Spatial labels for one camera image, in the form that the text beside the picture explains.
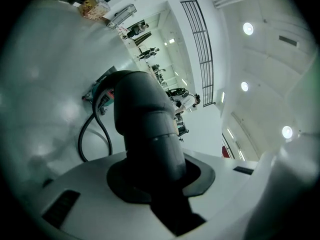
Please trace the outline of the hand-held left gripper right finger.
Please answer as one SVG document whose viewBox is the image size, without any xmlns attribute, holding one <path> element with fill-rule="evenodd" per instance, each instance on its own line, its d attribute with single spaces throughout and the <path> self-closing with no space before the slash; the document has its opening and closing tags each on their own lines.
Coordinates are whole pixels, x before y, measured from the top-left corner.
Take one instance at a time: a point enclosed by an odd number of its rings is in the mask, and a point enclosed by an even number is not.
<svg viewBox="0 0 320 240">
<path fill-rule="evenodd" d="M 192 240 L 270 240 L 302 234 L 301 211 L 315 203 L 309 194 L 320 180 L 320 138 L 302 134 L 258 162 L 191 151 L 213 167 L 215 180 L 205 194 L 190 200 L 206 219 Z"/>
</svg>

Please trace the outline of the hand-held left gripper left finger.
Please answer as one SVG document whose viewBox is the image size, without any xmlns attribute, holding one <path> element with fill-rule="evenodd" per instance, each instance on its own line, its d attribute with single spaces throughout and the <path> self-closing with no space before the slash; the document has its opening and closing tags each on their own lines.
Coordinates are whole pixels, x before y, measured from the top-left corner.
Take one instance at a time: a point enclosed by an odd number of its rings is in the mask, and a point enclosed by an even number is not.
<svg viewBox="0 0 320 240">
<path fill-rule="evenodd" d="M 211 219 L 249 180 L 237 167 L 254 170 L 255 161 L 223 158 L 185 151 L 192 161 L 213 168 L 215 180 L 208 190 L 189 199 L 192 210 Z M 107 184 L 110 167 L 125 158 L 113 156 L 83 163 L 63 174 L 41 191 L 41 218 L 70 237 L 171 237 L 172 233 L 147 204 L 118 198 Z"/>
</svg>

